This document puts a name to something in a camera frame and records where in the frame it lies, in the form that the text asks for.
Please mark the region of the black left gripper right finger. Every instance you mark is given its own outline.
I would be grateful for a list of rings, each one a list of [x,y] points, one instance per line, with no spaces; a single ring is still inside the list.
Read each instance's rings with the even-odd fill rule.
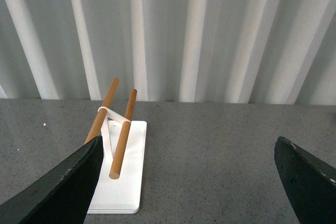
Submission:
[[[286,195],[300,223],[335,223],[335,168],[285,137],[274,154]]]

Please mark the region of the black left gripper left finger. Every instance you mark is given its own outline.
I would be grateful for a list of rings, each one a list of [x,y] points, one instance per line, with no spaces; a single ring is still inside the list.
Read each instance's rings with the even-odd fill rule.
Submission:
[[[1,223],[83,223],[103,161],[97,136],[1,205]]]

